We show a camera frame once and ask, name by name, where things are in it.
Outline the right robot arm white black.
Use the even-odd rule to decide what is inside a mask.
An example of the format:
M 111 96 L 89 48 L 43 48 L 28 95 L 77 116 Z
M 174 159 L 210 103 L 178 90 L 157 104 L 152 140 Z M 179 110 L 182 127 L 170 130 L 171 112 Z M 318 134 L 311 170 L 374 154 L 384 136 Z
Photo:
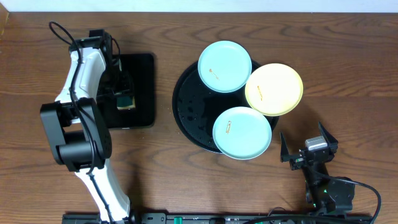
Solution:
M 288 162 L 292 170 L 301 170 L 305 177 L 306 201 L 314 204 L 321 215 L 344 215 L 353 209 L 354 184 L 328 175 L 326 163 L 333 160 L 338 140 L 319 123 L 320 135 L 305 141 L 305 147 L 290 154 L 285 137 L 280 133 L 280 161 Z

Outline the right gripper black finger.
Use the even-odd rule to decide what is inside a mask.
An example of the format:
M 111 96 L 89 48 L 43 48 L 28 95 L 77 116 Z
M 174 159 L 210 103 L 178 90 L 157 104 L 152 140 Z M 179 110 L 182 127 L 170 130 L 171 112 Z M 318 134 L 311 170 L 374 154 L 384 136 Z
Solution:
M 338 140 L 324 128 L 320 121 L 318 122 L 318 128 L 320 134 L 325 138 L 328 147 L 330 149 L 338 149 Z
M 280 132 L 280 141 L 281 141 L 280 161 L 288 162 L 290 160 L 290 154 L 289 154 L 289 150 L 287 147 L 287 143 L 285 141 L 285 137 L 282 132 Z

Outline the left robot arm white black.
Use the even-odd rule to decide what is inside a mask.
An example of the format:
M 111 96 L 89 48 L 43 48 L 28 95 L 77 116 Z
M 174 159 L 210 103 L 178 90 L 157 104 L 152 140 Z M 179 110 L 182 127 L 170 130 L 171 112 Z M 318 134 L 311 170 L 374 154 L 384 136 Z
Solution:
M 98 100 L 129 99 L 134 84 L 113 56 L 116 40 L 105 30 L 68 40 L 71 56 L 65 85 L 53 103 L 43 104 L 40 118 L 55 161 L 80 178 L 99 214 L 64 214 L 63 223 L 135 223 L 129 197 L 111 168 L 112 140 Z

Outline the yellow green scrub sponge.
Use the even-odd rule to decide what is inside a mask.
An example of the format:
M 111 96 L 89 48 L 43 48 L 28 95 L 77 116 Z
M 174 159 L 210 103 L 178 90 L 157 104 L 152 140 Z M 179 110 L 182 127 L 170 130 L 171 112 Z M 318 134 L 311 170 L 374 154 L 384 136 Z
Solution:
M 136 108 L 135 98 L 133 96 L 117 97 L 116 107 L 119 111 L 135 109 Z

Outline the yellow plate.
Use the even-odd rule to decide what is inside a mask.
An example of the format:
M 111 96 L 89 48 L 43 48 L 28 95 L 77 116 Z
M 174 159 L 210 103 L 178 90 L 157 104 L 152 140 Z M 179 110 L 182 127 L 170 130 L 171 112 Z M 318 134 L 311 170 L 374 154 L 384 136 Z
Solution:
M 290 66 L 270 63 L 252 72 L 244 89 L 246 101 L 266 116 L 292 111 L 302 99 L 303 81 Z

